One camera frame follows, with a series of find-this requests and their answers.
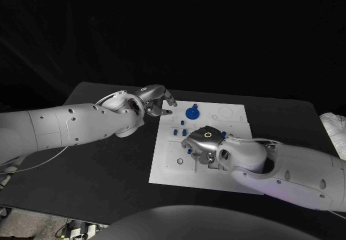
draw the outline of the black curtain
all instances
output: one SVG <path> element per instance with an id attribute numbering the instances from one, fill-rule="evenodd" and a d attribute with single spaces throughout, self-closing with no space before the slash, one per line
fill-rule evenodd
<path id="1" fill-rule="evenodd" d="M 305 100 L 346 115 L 345 12 L 343 1 L 3 1 L 0 94 L 25 86 L 32 98 L 0 102 L 61 105 L 84 81 Z"/>

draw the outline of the black table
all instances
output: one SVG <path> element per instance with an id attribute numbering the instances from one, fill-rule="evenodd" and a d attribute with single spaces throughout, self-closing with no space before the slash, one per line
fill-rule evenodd
<path id="1" fill-rule="evenodd" d="M 65 105 L 96 103 L 104 96 L 140 87 L 83 82 Z M 325 126 L 310 102 L 172 90 L 179 101 L 245 105 L 254 138 L 316 149 L 338 157 Z M 13 175 L 0 192 L 0 205 L 110 225 L 155 207 L 202 205 L 232 209 L 271 219 L 320 237 L 345 235 L 345 219 L 267 195 L 253 195 L 149 183 L 159 117 L 126 138 L 68 147 L 44 166 Z M 64 148 L 26 157 L 21 168 L 47 161 Z"/>

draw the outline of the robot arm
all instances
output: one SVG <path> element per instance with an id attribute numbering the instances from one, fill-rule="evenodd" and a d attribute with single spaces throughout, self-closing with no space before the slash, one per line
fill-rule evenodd
<path id="1" fill-rule="evenodd" d="M 192 158 L 201 164 L 218 161 L 248 188 L 302 207 L 346 212 L 346 163 L 338 157 L 281 143 L 225 138 L 209 126 L 189 135 L 182 147 L 196 150 Z M 264 172 L 266 161 L 274 162 L 270 172 Z"/>
<path id="2" fill-rule="evenodd" d="M 165 86 L 150 85 L 134 94 L 116 92 L 97 104 L 0 113 L 0 164 L 47 149 L 87 144 L 113 134 L 127 137 L 145 124 L 145 112 L 150 116 L 172 114 L 162 109 L 163 100 L 178 106 Z"/>

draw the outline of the white board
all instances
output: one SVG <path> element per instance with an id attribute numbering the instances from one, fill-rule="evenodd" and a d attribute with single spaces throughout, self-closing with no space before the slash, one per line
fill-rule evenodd
<path id="1" fill-rule="evenodd" d="M 149 182 L 263 195 L 260 191 L 234 181 L 228 171 L 217 162 L 211 165 L 196 163 L 188 153 L 189 149 L 183 149 L 181 145 L 189 134 L 205 126 L 215 127 L 235 137 L 253 138 L 244 105 L 176 102 L 178 107 L 169 106 L 166 102 L 162 106 L 163 109 L 172 110 L 173 114 L 160 116 Z M 186 110 L 194 107 L 194 104 L 198 105 L 199 117 L 191 120 L 186 117 Z"/>

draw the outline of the blue component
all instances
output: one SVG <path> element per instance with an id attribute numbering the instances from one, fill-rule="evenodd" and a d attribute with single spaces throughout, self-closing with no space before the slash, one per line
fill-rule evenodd
<path id="1" fill-rule="evenodd" d="M 194 120 L 199 116 L 201 116 L 201 112 L 198 110 L 198 104 L 195 103 L 194 106 L 186 110 L 186 117 Z"/>

